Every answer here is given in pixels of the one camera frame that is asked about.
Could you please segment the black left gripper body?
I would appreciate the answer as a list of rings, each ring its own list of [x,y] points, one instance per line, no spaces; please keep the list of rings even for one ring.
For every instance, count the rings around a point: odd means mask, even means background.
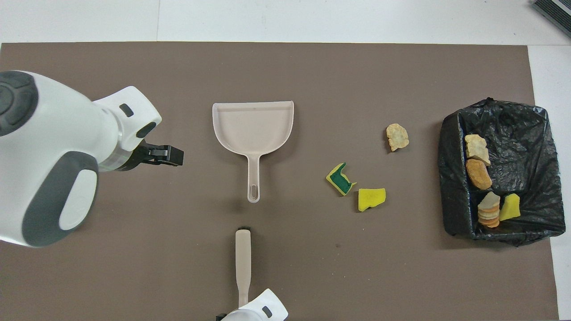
[[[152,158],[149,156],[150,151],[154,148],[155,145],[148,144],[145,140],[142,140],[132,151],[126,151],[120,146],[120,144],[117,144],[110,156],[100,162],[99,171],[110,172],[132,170],[139,164],[150,160]]]

